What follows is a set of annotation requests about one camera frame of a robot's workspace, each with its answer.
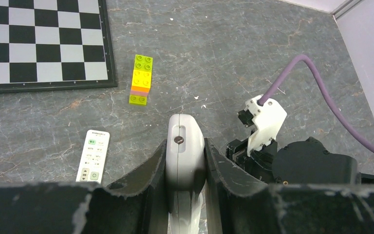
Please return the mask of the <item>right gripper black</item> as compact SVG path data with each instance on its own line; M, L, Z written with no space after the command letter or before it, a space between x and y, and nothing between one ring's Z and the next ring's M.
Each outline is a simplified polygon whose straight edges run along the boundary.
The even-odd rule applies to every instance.
M278 152L278 143L272 141L268 146L262 146L259 151L251 150L247 155L248 140L238 139L226 146L225 156L253 177L265 183L275 183L272 172L273 159Z

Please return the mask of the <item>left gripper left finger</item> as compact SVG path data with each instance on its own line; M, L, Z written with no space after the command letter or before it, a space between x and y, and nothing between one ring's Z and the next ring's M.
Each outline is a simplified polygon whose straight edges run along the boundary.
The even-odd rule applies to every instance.
M166 141L109 184L0 184L0 234L165 234Z

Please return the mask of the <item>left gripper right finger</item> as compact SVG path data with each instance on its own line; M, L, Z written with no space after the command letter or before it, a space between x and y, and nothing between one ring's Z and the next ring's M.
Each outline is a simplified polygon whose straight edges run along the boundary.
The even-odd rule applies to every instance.
M374 185L266 184L205 139L210 234L374 234Z

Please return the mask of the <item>white remote control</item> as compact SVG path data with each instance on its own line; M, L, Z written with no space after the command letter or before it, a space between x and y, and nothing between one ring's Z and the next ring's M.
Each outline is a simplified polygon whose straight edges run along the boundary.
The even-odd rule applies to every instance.
M195 118L174 114L169 119L166 151L166 187L170 230L196 234L206 182L205 141Z

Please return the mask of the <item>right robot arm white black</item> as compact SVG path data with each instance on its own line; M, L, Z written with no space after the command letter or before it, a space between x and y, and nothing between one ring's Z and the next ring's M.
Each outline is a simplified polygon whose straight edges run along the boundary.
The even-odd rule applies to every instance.
M353 157L331 153L313 137L281 149L273 140L250 152L248 141L228 143L226 157L264 183L374 184L374 175L361 173Z

